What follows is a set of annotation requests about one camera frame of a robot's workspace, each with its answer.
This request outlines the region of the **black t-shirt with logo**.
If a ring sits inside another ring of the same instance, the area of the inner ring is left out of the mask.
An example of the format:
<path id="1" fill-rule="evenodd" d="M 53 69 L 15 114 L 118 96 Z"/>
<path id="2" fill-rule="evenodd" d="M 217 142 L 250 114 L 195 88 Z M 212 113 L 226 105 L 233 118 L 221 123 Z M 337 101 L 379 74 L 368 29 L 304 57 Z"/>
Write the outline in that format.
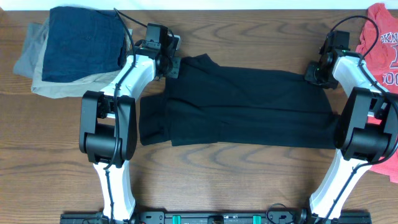
<path id="1" fill-rule="evenodd" d="M 222 67 L 185 57 L 177 78 L 140 103 L 143 145 L 233 142 L 333 149 L 338 115 L 323 89 L 300 74 Z"/>

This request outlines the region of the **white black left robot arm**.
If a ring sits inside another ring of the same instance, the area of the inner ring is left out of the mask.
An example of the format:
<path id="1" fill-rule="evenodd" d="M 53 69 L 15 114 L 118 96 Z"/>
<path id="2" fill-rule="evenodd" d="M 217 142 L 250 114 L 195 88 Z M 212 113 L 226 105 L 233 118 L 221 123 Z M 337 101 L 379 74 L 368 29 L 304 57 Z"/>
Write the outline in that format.
<path id="1" fill-rule="evenodd" d="M 135 47 L 110 84 L 83 95 L 79 147 L 93 164 L 104 200 L 95 223 L 130 223 L 133 217 L 129 161 L 137 145 L 136 101 L 151 81 L 177 75 L 175 51 Z"/>

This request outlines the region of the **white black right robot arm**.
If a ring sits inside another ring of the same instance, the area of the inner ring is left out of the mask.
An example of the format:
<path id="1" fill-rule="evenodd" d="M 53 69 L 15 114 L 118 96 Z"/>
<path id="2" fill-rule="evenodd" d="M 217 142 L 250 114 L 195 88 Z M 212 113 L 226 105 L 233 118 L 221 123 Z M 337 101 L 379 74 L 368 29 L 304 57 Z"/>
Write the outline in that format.
<path id="1" fill-rule="evenodd" d="M 324 51 L 305 77 L 323 88 L 341 85 L 348 97 L 334 130 L 333 161 L 303 218 L 304 223 L 338 223 L 358 180 L 397 150 L 397 95 L 371 75 L 361 54 L 349 50 Z"/>

